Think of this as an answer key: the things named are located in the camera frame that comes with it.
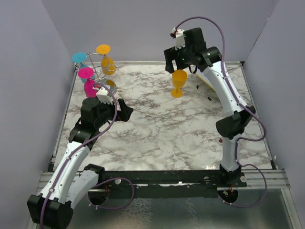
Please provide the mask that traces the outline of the yellow framed tablet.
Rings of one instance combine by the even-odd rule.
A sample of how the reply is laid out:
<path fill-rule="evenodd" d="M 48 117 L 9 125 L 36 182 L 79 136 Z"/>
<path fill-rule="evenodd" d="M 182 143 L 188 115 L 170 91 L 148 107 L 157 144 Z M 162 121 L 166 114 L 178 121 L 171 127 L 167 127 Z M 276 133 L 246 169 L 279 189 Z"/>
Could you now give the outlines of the yellow framed tablet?
<path fill-rule="evenodd" d="M 209 86 L 212 90 L 214 90 L 212 84 L 210 81 L 207 79 L 207 77 L 203 73 L 196 73 L 196 75 L 207 85 Z"/>

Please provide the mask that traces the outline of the chrome wine glass rack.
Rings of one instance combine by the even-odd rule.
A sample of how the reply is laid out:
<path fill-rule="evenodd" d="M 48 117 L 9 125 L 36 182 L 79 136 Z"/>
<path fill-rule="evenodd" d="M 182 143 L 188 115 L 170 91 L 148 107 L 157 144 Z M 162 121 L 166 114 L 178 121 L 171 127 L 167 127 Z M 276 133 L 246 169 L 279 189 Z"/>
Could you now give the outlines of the chrome wine glass rack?
<path fill-rule="evenodd" d="M 106 77 L 108 75 L 103 74 L 101 64 L 98 66 L 95 66 L 92 62 L 91 56 L 102 56 L 98 53 L 87 53 L 87 58 L 84 61 L 84 64 L 87 65 L 87 67 L 90 67 L 94 70 L 94 76 L 92 77 L 95 80 L 95 83 L 103 83 L 105 85 L 108 85 L 110 89 L 112 89 L 113 94 L 116 92 L 116 84 L 112 81 L 107 79 Z"/>

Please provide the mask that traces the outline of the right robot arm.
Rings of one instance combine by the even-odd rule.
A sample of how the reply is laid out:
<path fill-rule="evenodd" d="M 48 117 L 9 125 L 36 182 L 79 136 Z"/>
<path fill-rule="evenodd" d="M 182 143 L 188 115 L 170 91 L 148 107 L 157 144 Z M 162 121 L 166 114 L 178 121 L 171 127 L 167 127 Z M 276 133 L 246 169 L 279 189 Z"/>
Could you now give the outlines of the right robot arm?
<path fill-rule="evenodd" d="M 171 96 L 180 98 L 183 95 L 181 88 L 187 79 L 185 69 L 190 69 L 192 65 L 207 78 L 221 102 L 225 116 L 216 122 L 216 129 L 223 141 L 218 183 L 222 187 L 242 187 L 245 179 L 242 178 L 244 174 L 237 163 L 239 144 L 236 140 L 243 134 L 252 118 L 251 113 L 255 113 L 255 108 L 248 106 L 240 97 L 221 62 L 219 49 L 206 46 L 201 28 L 186 31 L 173 29 L 171 37 L 175 39 L 175 45 L 164 50 L 165 69 L 172 75 L 174 86 Z"/>

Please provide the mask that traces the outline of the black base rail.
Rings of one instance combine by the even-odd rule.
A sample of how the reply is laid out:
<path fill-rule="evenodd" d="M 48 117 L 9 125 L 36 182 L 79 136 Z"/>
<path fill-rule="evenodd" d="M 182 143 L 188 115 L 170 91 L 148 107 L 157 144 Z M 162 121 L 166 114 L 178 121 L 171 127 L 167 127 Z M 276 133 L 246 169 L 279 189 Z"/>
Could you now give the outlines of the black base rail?
<path fill-rule="evenodd" d="M 220 170 L 103 171 L 89 197 L 216 198 L 218 188 L 245 187 L 244 173 L 229 180 Z"/>

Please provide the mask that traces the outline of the yellow wine glass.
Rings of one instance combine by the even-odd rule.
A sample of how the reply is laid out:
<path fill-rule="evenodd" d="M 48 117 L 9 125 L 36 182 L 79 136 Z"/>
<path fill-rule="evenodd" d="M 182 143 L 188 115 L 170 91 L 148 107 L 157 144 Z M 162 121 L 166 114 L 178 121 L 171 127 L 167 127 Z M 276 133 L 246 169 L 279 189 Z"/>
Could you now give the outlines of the yellow wine glass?
<path fill-rule="evenodd" d="M 111 51 L 111 47 L 107 44 L 101 44 L 96 48 L 96 52 L 103 56 L 101 60 L 102 72 L 105 75 L 113 75 L 116 72 L 116 66 L 111 57 L 107 54 Z"/>
<path fill-rule="evenodd" d="M 176 70 L 172 73 L 173 89 L 171 90 L 171 96 L 173 98 L 180 98 L 183 96 L 181 88 L 185 85 L 187 80 L 187 73 L 184 70 Z"/>

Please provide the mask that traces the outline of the blue wine glass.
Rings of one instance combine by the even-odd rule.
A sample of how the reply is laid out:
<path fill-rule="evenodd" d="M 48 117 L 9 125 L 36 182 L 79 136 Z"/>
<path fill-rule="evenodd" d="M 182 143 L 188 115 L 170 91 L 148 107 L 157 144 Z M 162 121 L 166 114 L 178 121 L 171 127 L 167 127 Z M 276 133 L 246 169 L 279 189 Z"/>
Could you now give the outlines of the blue wine glass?
<path fill-rule="evenodd" d="M 87 58 L 87 54 L 84 52 L 77 52 L 72 56 L 72 61 L 74 62 L 77 69 L 87 67 L 87 65 L 84 64 L 84 61 Z"/>

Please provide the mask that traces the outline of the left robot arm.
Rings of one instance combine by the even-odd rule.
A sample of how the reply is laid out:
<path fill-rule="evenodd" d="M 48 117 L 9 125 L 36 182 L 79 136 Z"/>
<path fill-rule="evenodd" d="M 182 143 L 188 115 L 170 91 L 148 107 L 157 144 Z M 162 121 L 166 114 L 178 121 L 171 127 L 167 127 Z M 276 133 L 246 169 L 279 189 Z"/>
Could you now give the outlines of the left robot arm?
<path fill-rule="evenodd" d="M 104 168 L 95 165 L 75 178 L 80 165 L 90 153 L 107 122 L 127 122 L 133 108 L 123 99 L 102 103 L 97 97 L 82 102 L 81 116 L 70 132 L 65 154 L 45 187 L 27 201 L 31 219 L 40 228 L 65 229 L 69 225 L 79 201 L 90 188 L 105 184 Z"/>

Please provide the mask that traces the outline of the pink wine glass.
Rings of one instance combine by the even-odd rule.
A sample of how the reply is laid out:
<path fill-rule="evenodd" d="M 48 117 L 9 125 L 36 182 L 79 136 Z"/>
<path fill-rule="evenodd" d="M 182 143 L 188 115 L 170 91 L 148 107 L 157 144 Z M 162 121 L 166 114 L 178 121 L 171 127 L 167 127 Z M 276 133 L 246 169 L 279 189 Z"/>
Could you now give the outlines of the pink wine glass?
<path fill-rule="evenodd" d="M 90 67 L 80 68 L 78 71 L 79 78 L 84 83 L 84 92 L 87 98 L 93 98 L 96 96 L 97 90 L 93 88 L 95 80 L 92 78 L 94 76 L 94 70 Z"/>

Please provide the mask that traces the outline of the black tablet stand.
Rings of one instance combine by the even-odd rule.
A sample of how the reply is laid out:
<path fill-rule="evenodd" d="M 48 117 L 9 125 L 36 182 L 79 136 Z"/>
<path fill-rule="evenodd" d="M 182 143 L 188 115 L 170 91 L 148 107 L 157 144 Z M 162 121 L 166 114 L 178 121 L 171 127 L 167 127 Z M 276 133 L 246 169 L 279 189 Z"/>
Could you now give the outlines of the black tablet stand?
<path fill-rule="evenodd" d="M 210 102 L 213 103 L 213 100 L 203 91 L 200 89 L 199 85 L 196 86 L 197 90 L 199 90 Z"/>

